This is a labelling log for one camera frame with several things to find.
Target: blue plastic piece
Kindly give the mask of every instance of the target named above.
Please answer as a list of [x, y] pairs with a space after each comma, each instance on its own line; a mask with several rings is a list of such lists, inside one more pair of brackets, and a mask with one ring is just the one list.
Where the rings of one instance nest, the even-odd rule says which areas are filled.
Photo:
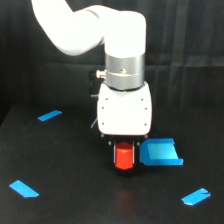
[[61, 111], [55, 110], [55, 111], [52, 111], [52, 112], [50, 112], [48, 114], [45, 114], [45, 115], [43, 115], [41, 117], [38, 117], [38, 119], [40, 121], [46, 121], [46, 120], [48, 120], [48, 119], [50, 119], [52, 117], [55, 117], [55, 116], [57, 116], [57, 115], [59, 115], [61, 113], [62, 113]]
[[180, 166], [173, 139], [147, 139], [140, 147], [140, 162], [147, 166]]
[[34, 190], [32, 190], [30, 187], [28, 187], [26, 184], [22, 183], [19, 180], [10, 184], [9, 187], [11, 187], [17, 193], [21, 194], [24, 198], [37, 197], [39, 195], [37, 192], [35, 192]]
[[174, 144], [174, 140], [172, 138], [150, 138], [145, 142], [147, 143], [171, 143]]
[[148, 166], [182, 166], [183, 159], [150, 159]]
[[210, 193], [205, 190], [204, 188], [201, 188], [197, 191], [195, 191], [192, 194], [189, 194], [188, 196], [182, 198], [181, 200], [184, 202], [186, 205], [195, 205], [198, 202], [210, 197]]

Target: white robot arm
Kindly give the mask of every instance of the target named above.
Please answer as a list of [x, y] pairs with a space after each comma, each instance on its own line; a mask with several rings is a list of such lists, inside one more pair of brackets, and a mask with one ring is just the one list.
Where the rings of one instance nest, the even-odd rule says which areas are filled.
[[111, 136], [144, 136], [151, 127], [151, 95], [144, 81], [146, 20], [134, 11], [93, 5], [73, 12], [65, 0], [31, 0], [35, 16], [52, 43], [71, 56], [105, 45], [105, 70], [97, 116]]

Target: black table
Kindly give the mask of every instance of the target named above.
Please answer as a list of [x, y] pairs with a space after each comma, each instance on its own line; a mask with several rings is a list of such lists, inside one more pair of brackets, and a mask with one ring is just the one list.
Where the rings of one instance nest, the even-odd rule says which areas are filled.
[[[62, 114], [45, 122], [37, 117]], [[1, 224], [214, 224], [224, 212], [224, 109], [156, 108], [149, 137], [174, 138], [184, 166], [146, 167], [123, 175], [112, 151], [90, 129], [95, 112], [14, 106], [0, 128]], [[23, 198], [16, 180], [40, 195]], [[184, 196], [211, 197], [190, 207]]]

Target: blue object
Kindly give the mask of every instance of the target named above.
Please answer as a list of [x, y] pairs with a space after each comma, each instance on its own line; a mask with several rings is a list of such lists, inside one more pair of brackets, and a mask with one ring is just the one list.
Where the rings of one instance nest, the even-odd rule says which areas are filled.
[[195, 191], [192, 194], [189, 194], [188, 196], [182, 198], [181, 200], [184, 202], [186, 205], [195, 205], [198, 202], [210, 197], [210, 193], [205, 190], [204, 188], [201, 188], [197, 191]]
[[28, 187], [26, 184], [22, 183], [21, 181], [17, 180], [14, 183], [10, 184], [9, 187], [11, 187], [14, 191], [21, 194], [24, 198], [29, 197], [37, 197], [39, 194], [32, 190], [30, 187]]
[[178, 159], [174, 140], [147, 139], [140, 147], [140, 162], [148, 166], [179, 166], [183, 159]]
[[48, 114], [45, 114], [45, 115], [43, 115], [41, 117], [38, 117], [38, 119], [41, 120], [41, 121], [46, 121], [46, 120], [48, 120], [48, 119], [50, 119], [52, 117], [55, 117], [55, 116], [57, 116], [57, 115], [59, 115], [61, 113], [62, 113], [61, 111], [55, 110], [55, 111], [52, 111], [52, 112], [50, 112]]

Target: silver cylinder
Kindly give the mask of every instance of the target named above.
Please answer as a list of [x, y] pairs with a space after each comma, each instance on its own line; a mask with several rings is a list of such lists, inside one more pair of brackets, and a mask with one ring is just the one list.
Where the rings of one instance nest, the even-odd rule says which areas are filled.
[[106, 54], [105, 83], [118, 90], [131, 90], [144, 84], [145, 54], [116, 58]]

